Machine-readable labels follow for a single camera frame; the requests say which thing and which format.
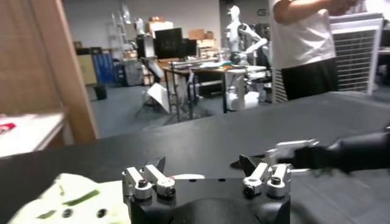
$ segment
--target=bolt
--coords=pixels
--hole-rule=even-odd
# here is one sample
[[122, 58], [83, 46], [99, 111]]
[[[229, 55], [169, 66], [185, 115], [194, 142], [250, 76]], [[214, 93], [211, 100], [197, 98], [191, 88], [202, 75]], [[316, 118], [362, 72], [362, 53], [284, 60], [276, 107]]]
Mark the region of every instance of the bolt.
[[100, 210], [98, 210], [96, 216], [100, 219], [100, 218], [103, 218], [106, 214], [107, 214], [106, 209], [100, 209]]
[[247, 197], [253, 197], [255, 196], [255, 191], [253, 190], [253, 188], [251, 186], [245, 186], [244, 188], [244, 194], [247, 196]]
[[147, 186], [147, 181], [145, 179], [139, 180], [138, 182], [138, 187], [146, 187]]
[[281, 182], [282, 180], [279, 177], [271, 177], [271, 184], [279, 185]]
[[173, 187], [169, 187], [166, 189], [165, 192], [168, 197], [172, 198], [176, 194], [176, 189], [174, 189]]
[[73, 210], [68, 208], [62, 212], [62, 217], [69, 218], [72, 216], [72, 214], [73, 214]]

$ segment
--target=computer monitor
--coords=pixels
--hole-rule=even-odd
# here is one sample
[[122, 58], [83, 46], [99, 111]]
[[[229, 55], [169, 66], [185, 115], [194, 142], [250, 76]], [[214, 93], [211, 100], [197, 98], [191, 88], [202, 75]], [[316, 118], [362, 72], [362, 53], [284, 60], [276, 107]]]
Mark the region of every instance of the computer monitor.
[[196, 40], [190, 40], [188, 38], [183, 39], [183, 48], [185, 51], [185, 56], [197, 56]]
[[155, 36], [155, 54], [159, 59], [185, 56], [182, 28], [159, 30]]

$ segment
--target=desk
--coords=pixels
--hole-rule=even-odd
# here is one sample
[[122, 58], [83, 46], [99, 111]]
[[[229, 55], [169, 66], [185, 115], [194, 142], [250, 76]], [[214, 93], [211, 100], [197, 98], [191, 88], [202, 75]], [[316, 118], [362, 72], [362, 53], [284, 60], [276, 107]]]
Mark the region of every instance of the desk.
[[[336, 138], [383, 128], [390, 105], [371, 96], [327, 93], [278, 105], [100, 139], [91, 144], [43, 150], [0, 160], [0, 223], [36, 199], [60, 173], [74, 173], [98, 183], [121, 180], [126, 167], [166, 156], [165, 174], [204, 174], [242, 178], [229, 164], [239, 154], [258, 155], [280, 141]], [[301, 201], [323, 224], [371, 224], [390, 220], [387, 172], [352, 177], [294, 177], [292, 200]]]
[[[167, 73], [170, 72], [172, 73], [172, 69], [171, 67], [164, 67], [163, 68], [164, 70], [164, 75], [165, 75], [165, 80], [167, 80], [168, 78], [168, 75]], [[247, 74], [248, 72], [260, 72], [260, 71], [265, 71], [266, 70], [266, 67], [264, 66], [246, 66], [246, 69], [205, 69], [205, 68], [193, 68], [192, 69], [194, 72], [216, 72], [216, 73], [220, 73], [221, 74], [221, 82], [222, 82], [222, 109], [224, 111], [224, 113], [226, 114], [227, 113], [227, 98], [226, 98], [226, 76], [228, 76], [229, 74], [233, 74], [233, 75], [245, 75]], [[188, 70], [174, 70], [174, 74], [178, 75], [178, 76], [181, 76], [181, 77], [186, 77], [188, 78], [190, 76], [190, 72]], [[245, 96], [245, 89], [243, 88], [244, 86], [244, 79], [240, 79], [239, 80], [239, 84], [238, 84], [239, 88], [238, 88], [238, 99], [239, 99], [239, 102], [240, 102], [240, 110], [243, 110], [244, 109], [244, 96]], [[169, 99], [169, 108], [171, 108], [171, 100], [170, 100], [170, 95], [169, 95], [169, 84], [168, 82], [166, 83], [166, 87], [168, 89], [168, 99]], [[176, 91], [176, 87], [174, 86], [174, 91], [175, 91], [175, 94], [177, 96], [177, 91]], [[193, 82], [193, 100], [194, 100], [194, 103], [196, 104], [196, 89], [195, 89], [195, 83]], [[187, 95], [188, 95], [188, 99], [189, 99], [189, 104], [190, 104], [190, 108], [192, 108], [193, 106], [193, 100], [192, 100], [192, 97], [191, 97], [191, 91], [189, 88], [187, 88]]]
[[62, 129], [64, 113], [0, 117], [0, 124], [16, 127], [0, 135], [0, 157], [43, 150]]

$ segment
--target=white robot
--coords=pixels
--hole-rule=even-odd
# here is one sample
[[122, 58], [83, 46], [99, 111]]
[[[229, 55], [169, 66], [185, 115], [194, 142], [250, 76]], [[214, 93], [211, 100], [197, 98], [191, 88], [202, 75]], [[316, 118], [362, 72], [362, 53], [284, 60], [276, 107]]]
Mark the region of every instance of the white robot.
[[[239, 20], [239, 7], [234, 5], [230, 8], [228, 14], [231, 16], [231, 22], [226, 27], [227, 44], [230, 50], [230, 61], [234, 65], [249, 65], [247, 62], [248, 54], [256, 54], [256, 50], [267, 44], [267, 39], [260, 37], [247, 24]], [[250, 39], [252, 44], [244, 46], [245, 39]], [[243, 77], [227, 77], [228, 86], [227, 106], [230, 110], [240, 110], [239, 97], [237, 95], [237, 85], [244, 88]], [[260, 93], [249, 91], [244, 96], [244, 108], [256, 107], [259, 102]]]
[[[239, 20], [239, 7], [234, 5], [228, 12], [231, 17], [230, 24], [226, 27], [226, 37], [230, 50], [230, 60], [235, 65], [247, 65], [247, 55], [254, 53], [258, 48], [267, 44], [267, 39], [260, 37], [247, 24]], [[245, 49], [244, 39], [248, 37], [253, 44]]]

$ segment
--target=black table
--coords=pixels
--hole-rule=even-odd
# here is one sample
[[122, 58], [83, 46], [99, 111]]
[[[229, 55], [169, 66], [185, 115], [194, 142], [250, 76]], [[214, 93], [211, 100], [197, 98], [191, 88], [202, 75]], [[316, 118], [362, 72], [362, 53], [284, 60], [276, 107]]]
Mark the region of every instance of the black table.
[[[0, 160], [0, 223], [64, 172], [97, 182], [114, 181], [121, 179], [126, 167], [166, 156], [167, 175], [242, 177], [229, 168], [240, 153], [256, 155], [280, 141], [298, 139], [316, 138], [328, 144], [338, 136], [382, 128], [390, 118], [390, 105], [367, 98], [328, 93]], [[389, 223], [389, 186], [383, 171], [353, 178], [294, 177], [292, 199], [308, 206], [323, 223]]]

